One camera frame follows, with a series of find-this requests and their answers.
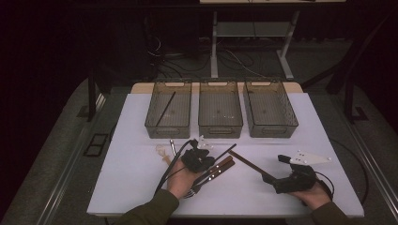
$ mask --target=white plastic part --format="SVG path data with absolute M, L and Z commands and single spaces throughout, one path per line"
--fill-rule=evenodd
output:
M 213 145 L 210 145 L 204 138 L 204 136 L 200 136 L 199 137 L 199 141 L 198 141 L 198 148 L 199 149 L 207 149 L 207 150 L 212 150 L 213 149 Z
M 331 162 L 331 157 L 322 157 L 312 153 L 299 151 L 290 159 L 290 163 L 298 165 L 314 165 Z

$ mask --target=gray bin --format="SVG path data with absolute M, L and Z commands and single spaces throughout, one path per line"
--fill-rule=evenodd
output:
M 151 139 L 188 139 L 191 120 L 191 79 L 157 79 L 146 115 Z
M 280 78 L 246 78 L 243 88 L 250 136 L 290 138 L 299 122 Z
M 199 135 L 213 139 L 237 139 L 243 127 L 237 82 L 234 78 L 200 81 Z

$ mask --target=metal rod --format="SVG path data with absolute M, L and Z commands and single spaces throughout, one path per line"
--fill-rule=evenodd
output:
M 263 170 L 261 170 L 259 167 L 257 167 L 256 165 L 252 164 L 248 159 L 240 156 L 238 153 L 234 152 L 234 151 L 229 151 L 229 154 L 237 159 L 239 159 L 240 161 L 242 161 L 243 163 L 245 163 L 246 165 L 252 167 L 252 169 L 254 169 L 255 171 L 263 174 L 264 176 L 267 177 L 268 180 L 276 180 L 275 177 L 271 176 L 268 172 L 265 172 Z
M 161 122 L 161 119 L 163 118 L 164 114 L 166 113 L 167 109 L 169 108 L 170 103 L 172 102 L 175 95 L 176 95 L 176 92 L 173 92 L 172 97 L 170 97 L 169 102 L 167 102 L 166 107 L 164 108 L 163 112 L 161 113 L 161 118 L 159 118 L 158 123 L 156 123 L 155 127 L 157 127 L 159 125 L 159 123 Z
M 223 152 L 221 155 L 219 155 L 218 157 L 216 157 L 216 159 L 214 159 L 214 161 L 216 162 L 217 160 L 219 160 L 223 155 L 229 153 L 233 148 L 235 148 L 235 146 L 237 146 L 235 143 L 229 147 L 225 152 Z

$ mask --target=white table surface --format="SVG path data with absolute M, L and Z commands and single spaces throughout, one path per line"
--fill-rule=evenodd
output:
M 290 139 L 253 139 L 249 136 L 243 97 L 240 103 L 244 126 L 239 139 L 207 139 L 214 145 L 210 156 L 217 157 L 233 143 L 234 151 L 275 176 L 285 178 L 290 166 L 278 161 L 279 154 L 294 156 L 298 150 L 332 158 L 330 163 L 313 168 L 331 179 L 334 201 L 350 217 L 363 217 L 363 208 L 336 157 L 325 130 L 307 94 L 288 94 L 299 126 Z M 169 140 L 149 139 L 145 117 L 150 94 L 129 94 L 103 163 L 87 213 L 99 217 L 121 216 L 131 208 L 148 202 L 167 169 L 155 150 Z M 191 99 L 191 139 L 199 138 L 197 126 L 199 95 Z M 176 150 L 187 140 L 175 139 Z M 288 194 L 276 194 L 273 186 L 262 181 L 259 172 L 234 159 L 236 165 L 202 187 L 194 197 L 180 201 L 176 218 L 294 218 L 310 211 Z

